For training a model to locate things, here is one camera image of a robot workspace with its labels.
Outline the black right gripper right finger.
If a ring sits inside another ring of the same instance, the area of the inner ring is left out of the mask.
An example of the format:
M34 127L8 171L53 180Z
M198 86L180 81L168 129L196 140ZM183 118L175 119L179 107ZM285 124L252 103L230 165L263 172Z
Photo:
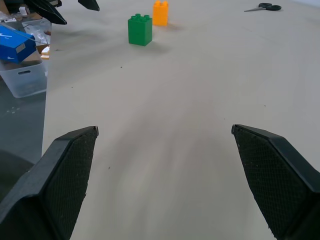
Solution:
M320 172L282 136L234 124L248 186L276 240L320 240Z

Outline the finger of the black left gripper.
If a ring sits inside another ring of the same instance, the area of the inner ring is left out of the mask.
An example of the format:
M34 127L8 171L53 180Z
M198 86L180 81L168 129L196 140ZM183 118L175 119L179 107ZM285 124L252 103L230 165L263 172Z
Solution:
M97 0L77 0L79 4L81 4L83 7L85 7L88 10L92 11L100 11L99 4L97 3Z
M57 7L62 6L61 0L24 0L24 3L34 12L53 24L67 24L67 21L57 10Z

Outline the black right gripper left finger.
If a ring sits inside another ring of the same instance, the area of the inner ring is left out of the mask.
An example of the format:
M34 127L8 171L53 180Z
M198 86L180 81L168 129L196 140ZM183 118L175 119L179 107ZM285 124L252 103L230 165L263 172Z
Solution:
M0 240L70 240L99 130L56 138L37 163L0 150Z

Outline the blue shoe box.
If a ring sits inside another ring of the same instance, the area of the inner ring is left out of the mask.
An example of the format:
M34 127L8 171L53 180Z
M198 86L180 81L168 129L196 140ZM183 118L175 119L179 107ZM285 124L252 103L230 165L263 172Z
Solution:
M18 64L36 50L33 35L0 25L0 60Z

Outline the green toy brick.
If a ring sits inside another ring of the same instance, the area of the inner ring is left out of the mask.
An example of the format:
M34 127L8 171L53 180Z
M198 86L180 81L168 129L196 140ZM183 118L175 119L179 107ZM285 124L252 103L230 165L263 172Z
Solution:
M153 20L149 15L136 13L128 19L128 42L146 46L152 41Z

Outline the clear plastic storage bin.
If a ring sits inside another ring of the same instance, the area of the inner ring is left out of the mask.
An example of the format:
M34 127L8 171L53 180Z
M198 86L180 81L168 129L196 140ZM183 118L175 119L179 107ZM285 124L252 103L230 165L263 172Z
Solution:
M45 34L51 30L51 23L43 18L17 23L16 27L5 26L35 38L36 51L20 63L0 59L0 77L15 98L29 97L47 89L48 60L41 59L40 51L49 46L51 37Z

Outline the orange toy brick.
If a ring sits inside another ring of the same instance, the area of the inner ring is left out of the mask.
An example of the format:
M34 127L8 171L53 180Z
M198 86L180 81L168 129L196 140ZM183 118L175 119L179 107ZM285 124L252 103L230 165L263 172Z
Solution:
M169 15L169 3L167 0L156 0L153 4L152 23L155 26L167 26Z

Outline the black handled scissors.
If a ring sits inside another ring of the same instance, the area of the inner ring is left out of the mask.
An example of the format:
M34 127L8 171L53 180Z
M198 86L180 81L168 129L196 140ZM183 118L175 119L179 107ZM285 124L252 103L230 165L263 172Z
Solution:
M280 11L282 7L280 5L274 5L272 3L260 3L256 8L245 10L244 12L253 12L253 11Z

